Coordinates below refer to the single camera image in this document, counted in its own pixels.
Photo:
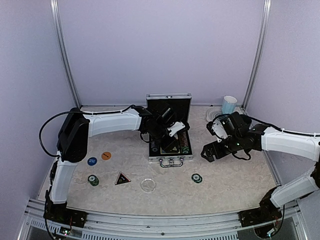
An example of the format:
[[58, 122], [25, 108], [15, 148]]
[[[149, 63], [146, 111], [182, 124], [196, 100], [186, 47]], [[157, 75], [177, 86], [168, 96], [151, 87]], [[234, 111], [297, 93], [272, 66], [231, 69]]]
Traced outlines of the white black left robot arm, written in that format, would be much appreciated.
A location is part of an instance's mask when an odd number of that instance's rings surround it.
[[170, 151], [177, 142], [175, 135], [186, 127], [166, 105], [162, 111], [130, 105], [116, 111], [84, 112], [79, 108], [65, 111], [66, 118], [58, 132], [56, 154], [50, 171], [50, 186], [45, 193], [44, 219], [83, 227], [87, 213], [67, 208], [70, 182], [77, 167], [87, 155], [88, 140], [99, 134], [139, 131], [149, 134], [162, 149]]

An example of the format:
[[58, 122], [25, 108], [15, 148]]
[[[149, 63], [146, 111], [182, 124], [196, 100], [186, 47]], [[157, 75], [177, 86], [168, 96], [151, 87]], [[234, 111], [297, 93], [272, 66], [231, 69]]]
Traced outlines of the green chip group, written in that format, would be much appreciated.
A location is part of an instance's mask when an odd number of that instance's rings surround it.
[[181, 153], [182, 154], [189, 154], [190, 153], [190, 148], [188, 146], [183, 146], [181, 148]]

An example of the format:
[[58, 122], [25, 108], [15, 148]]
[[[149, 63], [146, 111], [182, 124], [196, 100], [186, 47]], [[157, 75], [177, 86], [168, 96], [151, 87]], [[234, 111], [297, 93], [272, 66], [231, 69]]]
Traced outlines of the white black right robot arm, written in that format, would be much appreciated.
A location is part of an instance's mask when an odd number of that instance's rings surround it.
[[320, 135], [290, 131], [254, 117], [233, 112], [218, 115], [206, 125], [216, 141], [206, 144], [201, 156], [208, 162], [227, 156], [237, 158], [243, 151], [245, 157], [239, 160], [249, 161], [251, 151], [265, 152], [276, 171], [280, 170], [276, 161], [288, 163], [292, 160], [298, 166], [306, 164], [300, 175], [283, 181], [270, 189], [260, 200], [257, 208], [239, 212], [242, 227], [248, 227], [275, 221], [284, 217], [285, 205], [297, 199], [303, 199], [320, 189]]

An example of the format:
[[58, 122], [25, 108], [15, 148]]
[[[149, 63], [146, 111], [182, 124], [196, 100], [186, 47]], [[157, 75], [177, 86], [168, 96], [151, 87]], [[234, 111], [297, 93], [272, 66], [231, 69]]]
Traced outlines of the aluminium poker case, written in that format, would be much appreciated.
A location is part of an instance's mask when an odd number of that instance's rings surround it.
[[193, 159], [188, 123], [192, 95], [190, 93], [147, 94], [146, 105], [160, 117], [167, 130], [161, 140], [149, 137], [148, 160], [162, 168], [179, 168], [184, 161]]

